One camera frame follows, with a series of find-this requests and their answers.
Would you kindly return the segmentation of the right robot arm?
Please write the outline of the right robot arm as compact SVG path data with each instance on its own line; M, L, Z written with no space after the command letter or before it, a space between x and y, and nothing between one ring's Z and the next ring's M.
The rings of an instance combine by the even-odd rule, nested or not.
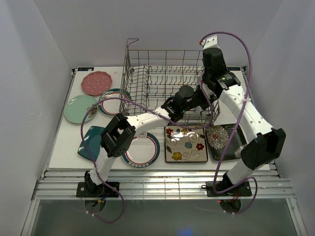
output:
M226 105L237 119L235 126L241 127L248 140L237 164L220 182L213 183L216 194L234 195L255 171L280 156L286 133L281 128L275 129L257 111L248 99L249 92L244 91L237 77L227 70L220 48L204 47L202 53L202 92L206 97L215 95Z

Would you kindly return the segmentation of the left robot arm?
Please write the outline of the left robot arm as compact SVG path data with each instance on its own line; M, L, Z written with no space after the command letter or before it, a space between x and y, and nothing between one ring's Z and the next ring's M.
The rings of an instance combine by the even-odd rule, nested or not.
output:
M177 124L191 109L210 108L213 111L213 102L218 97L206 85L198 85L196 89L182 86L155 110L135 116L114 115L100 135L99 154L92 159L94 167L84 175L85 190L93 197L100 196L106 189L114 191L106 182L109 172L116 159L128 151L134 137L169 123Z

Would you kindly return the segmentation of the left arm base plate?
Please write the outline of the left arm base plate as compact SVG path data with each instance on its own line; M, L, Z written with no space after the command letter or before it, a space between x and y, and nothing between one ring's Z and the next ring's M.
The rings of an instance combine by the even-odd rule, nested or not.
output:
M119 196L118 193L116 193L111 188L101 184L100 186L96 187L96 191L92 192L87 189L87 186L84 182L79 182L77 185L76 190L76 197L78 198L103 198L103 197L109 197L109 198L116 198Z

